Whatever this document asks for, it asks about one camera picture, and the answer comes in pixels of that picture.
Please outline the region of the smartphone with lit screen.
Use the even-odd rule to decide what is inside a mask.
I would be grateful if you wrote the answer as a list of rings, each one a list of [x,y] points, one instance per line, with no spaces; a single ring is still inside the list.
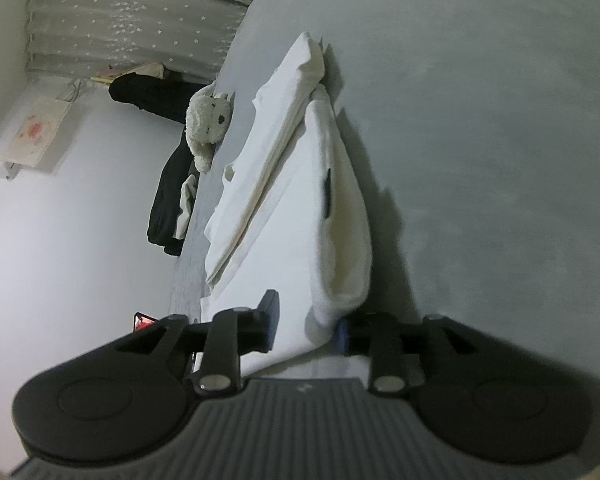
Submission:
[[[143,314],[142,312],[135,312],[133,315],[133,330],[134,332],[137,332],[142,328],[151,326],[155,322],[157,322],[156,318],[153,318],[147,314]]]

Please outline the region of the black garment on bed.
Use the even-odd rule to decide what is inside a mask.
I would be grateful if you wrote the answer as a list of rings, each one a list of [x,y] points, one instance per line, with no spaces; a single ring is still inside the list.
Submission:
[[[158,245],[169,256],[181,255],[184,240],[173,237],[178,215],[181,186],[190,174],[199,177],[194,158],[182,133],[180,144],[163,167],[147,228],[150,244]]]

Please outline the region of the white plush dog toy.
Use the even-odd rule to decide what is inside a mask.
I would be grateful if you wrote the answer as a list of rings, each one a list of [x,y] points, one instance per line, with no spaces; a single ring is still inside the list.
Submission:
[[[232,97],[228,93],[216,93],[214,82],[189,99],[185,140],[193,155],[194,166],[201,174],[211,168],[214,147],[224,139],[232,113]]]

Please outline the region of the black hanging garment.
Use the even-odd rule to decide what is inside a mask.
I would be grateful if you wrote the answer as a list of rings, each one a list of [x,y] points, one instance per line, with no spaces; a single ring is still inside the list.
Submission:
[[[189,100],[202,88],[203,84],[184,80],[130,73],[116,78],[109,85],[108,92],[114,101],[134,105],[140,110],[184,125]]]

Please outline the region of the wall poster with red print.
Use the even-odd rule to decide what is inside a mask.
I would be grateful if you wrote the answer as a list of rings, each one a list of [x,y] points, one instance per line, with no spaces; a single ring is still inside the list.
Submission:
[[[18,131],[0,151],[5,165],[35,168],[55,140],[71,101],[39,98],[24,116]]]

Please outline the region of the cream cloth under black garment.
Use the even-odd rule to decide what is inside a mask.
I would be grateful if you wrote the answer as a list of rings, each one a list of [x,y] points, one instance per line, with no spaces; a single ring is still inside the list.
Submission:
[[[188,230],[189,220],[193,213],[195,197],[197,194],[198,177],[190,174],[181,186],[180,202],[178,203],[178,215],[176,216],[173,237],[176,240],[184,240]]]

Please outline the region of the white Pooh sweatshirt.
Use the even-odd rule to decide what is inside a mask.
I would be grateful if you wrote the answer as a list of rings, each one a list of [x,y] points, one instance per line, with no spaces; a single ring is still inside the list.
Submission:
[[[370,224],[324,73],[304,32],[254,96],[250,133],[204,228],[204,320],[269,289],[279,296],[273,348],[243,356],[245,375],[323,347],[370,290]]]

